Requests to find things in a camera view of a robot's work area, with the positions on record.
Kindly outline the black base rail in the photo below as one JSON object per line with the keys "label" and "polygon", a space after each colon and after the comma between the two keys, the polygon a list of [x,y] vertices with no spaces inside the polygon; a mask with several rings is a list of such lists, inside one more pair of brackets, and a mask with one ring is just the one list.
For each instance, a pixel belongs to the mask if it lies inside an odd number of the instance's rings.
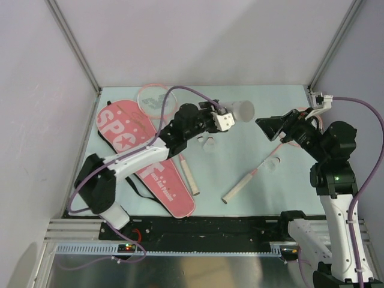
{"label": "black base rail", "polygon": [[150,248],[219,249],[253,246],[272,242],[292,242],[278,216],[188,217],[135,216],[119,230]]}

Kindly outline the aluminium frame post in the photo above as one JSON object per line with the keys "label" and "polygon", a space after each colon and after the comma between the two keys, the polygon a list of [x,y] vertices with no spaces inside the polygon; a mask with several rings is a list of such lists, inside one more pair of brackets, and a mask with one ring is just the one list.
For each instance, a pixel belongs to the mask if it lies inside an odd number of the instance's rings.
{"label": "aluminium frame post", "polygon": [[320,64],[317,66],[307,88],[310,92],[313,92],[321,80],[322,76],[328,69],[331,64],[334,56],[337,54],[342,42],[346,38],[349,30],[354,24],[357,16],[362,10],[366,1],[364,0],[354,0],[349,6],[346,14],[344,15],[339,27],[337,28],[323,58],[320,61]]}
{"label": "aluminium frame post", "polygon": [[69,48],[71,49],[75,59],[79,63],[82,71],[84,72],[88,82],[92,86],[97,96],[101,93],[101,86],[99,85],[91,66],[89,65],[85,54],[83,53],[74,32],[72,31],[68,21],[66,20],[58,2],[56,0],[45,0],[45,3],[50,10],[58,28],[62,32]]}

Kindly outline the pink racket cover bag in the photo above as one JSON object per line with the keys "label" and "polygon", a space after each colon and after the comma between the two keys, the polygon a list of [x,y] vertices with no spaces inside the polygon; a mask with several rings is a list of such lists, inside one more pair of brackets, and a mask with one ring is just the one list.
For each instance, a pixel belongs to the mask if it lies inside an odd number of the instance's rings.
{"label": "pink racket cover bag", "polygon": [[[156,134],[151,120],[133,100],[108,102],[97,116],[99,136],[117,152],[125,152]],[[143,168],[133,175],[175,218],[190,216],[195,202],[173,160]]]}

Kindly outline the right aluminium frame post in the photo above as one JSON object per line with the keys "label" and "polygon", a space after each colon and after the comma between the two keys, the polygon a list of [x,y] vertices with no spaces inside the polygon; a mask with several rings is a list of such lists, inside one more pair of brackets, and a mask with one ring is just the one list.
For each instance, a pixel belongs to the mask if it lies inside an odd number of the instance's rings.
{"label": "right aluminium frame post", "polygon": [[307,88],[310,92],[313,92],[321,80],[322,76],[328,69],[331,64],[334,56],[337,54],[342,42],[346,38],[349,30],[354,24],[357,16],[362,10],[366,1],[364,0],[354,0],[349,6],[346,14],[344,15],[339,27],[337,28],[323,58],[320,61],[320,64],[317,66]]}

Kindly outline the translucent shuttlecock tube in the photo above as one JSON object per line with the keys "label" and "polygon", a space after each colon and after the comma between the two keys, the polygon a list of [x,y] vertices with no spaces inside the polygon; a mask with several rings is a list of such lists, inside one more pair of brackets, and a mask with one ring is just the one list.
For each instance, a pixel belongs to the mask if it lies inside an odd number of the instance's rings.
{"label": "translucent shuttlecock tube", "polygon": [[230,101],[221,105],[233,115],[235,122],[250,122],[254,119],[255,109],[251,101]]}

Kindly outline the left aluminium frame post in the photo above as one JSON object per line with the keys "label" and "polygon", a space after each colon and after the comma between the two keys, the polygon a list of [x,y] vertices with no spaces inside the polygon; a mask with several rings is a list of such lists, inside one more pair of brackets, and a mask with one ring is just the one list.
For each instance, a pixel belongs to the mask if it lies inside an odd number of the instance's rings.
{"label": "left aluminium frame post", "polygon": [[71,49],[75,59],[79,63],[82,71],[84,72],[88,82],[92,86],[97,96],[101,93],[101,86],[99,85],[91,66],[89,65],[85,54],[83,53],[74,32],[72,31],[68,21],[66,20],[58,2],[56,0],[45,0],[45,3],[50,10],[58,28],[62,32],[69,48]]}

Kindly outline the left pink badminton racket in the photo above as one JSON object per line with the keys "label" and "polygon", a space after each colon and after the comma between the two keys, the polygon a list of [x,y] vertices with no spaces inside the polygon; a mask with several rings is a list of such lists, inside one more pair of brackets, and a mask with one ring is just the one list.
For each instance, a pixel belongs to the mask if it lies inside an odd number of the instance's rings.
{"label": "left pink badminton racket", "polygon": [[[167,91],[168,87],[159,83],[150,83],[141,87],[137,94],[137,103],[139,109],[151,119],[160,119],[161,110],[163,107],[163,100]],[[169,124],[171,117],[176,112],[177,108],[177,99],[174,93],[171,92],[165,103],[163,123],[161,125],[162,128]],[[200,191],[193,178],[192,172],[190,171],[186,159],[184,158],[182,153],[178,154],[178,158],[186,180],[189,184],[191,195],[198,196],[200,194]]]}

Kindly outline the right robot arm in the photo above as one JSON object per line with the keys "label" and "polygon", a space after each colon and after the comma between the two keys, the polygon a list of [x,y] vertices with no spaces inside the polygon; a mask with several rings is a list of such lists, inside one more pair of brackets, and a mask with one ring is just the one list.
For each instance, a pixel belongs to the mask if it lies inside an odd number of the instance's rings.
{"label": "right robot arm", "polygon": [[370,269],[359,228],[358,186],[349,163],[357,130],[335,121],[321,131],[312,124],[311,111],[293,109],[283,116],[258,118],[256,124],[270,141],[284,134],[281,142],[294,141],[315,159],[310,184],[323,206],[331,245],[319,239],[302,211],[282,212],[277,233],[286,241],[294,239],[304,252],[314,287],[383,287]]}

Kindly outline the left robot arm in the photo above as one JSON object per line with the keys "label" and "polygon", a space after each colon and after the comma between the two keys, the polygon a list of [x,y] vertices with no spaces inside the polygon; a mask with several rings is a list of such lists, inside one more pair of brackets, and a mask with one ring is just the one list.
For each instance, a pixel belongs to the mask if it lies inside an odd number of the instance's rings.
{"label": "left robot arm", "polygon": [[174,119],[160,131],[133,100],[110,103],[97,115],[96,125],[115,150],[109,157],[89,155],[74,183],[75,192],[93,214],[112,226],[119,239],[133,233],[128,212],[116,200],[116,185],[133,173],[162,172],[163,162],[178,155],[187,142],[202,132],[224,130],[219,124],[226,110],[215,100],[183,104]]}

